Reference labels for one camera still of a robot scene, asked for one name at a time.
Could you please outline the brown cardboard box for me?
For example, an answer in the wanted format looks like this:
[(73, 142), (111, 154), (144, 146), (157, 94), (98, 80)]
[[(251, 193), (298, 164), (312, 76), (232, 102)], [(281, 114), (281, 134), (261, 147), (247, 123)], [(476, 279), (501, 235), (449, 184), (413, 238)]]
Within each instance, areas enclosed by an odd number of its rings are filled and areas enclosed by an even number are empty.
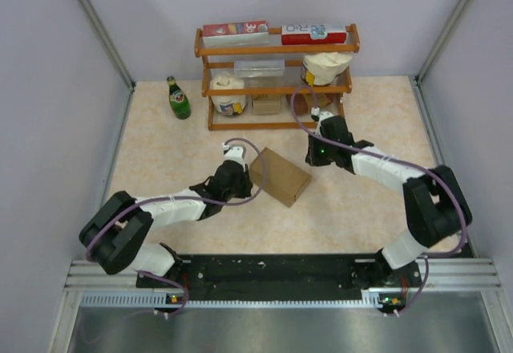
[(265, 181), (264, 191), (291, 207), (309, 186), (312, 176), (270, 148), (264, 148), (261, 155), (265, 166), (259, 156), (254, 159), (249, 166), (251, 182), (261, 186)]

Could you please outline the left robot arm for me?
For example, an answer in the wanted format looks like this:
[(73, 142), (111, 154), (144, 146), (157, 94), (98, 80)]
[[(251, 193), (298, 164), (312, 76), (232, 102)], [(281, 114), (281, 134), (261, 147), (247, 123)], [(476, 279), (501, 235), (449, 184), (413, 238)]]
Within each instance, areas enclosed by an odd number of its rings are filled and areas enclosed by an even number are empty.
[(143, 271), (173, 286), (181, 279), (181, 260), (164, 243), (146, 243), (149, 231), (210, 218), (231, 199), (251, 197), (251, 189), (248, 165), (225, 160), (213, 176), (174, 195), (137, 199), (119, 191), (84, 226), (79, 240), (106, 274)]

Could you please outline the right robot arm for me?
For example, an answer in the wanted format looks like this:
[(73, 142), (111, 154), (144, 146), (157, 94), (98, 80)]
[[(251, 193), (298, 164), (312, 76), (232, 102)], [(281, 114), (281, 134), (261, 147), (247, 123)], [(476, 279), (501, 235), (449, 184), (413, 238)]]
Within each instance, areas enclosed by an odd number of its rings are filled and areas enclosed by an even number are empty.
[(335, 164), (354, 175), (370, 178), (402, 195), (406, 230), (381, 248), (372, 262), (356, 263), (353, 282), (361, 288), (393, 285), (403, 267), (441, 240), (462, 232), (473, 217), (451, 168), (423, 168), (397, 160), (366, 140), (355, 141), (345, 118), (314, 108), (317, 126), (309, 136), (307, 164)]

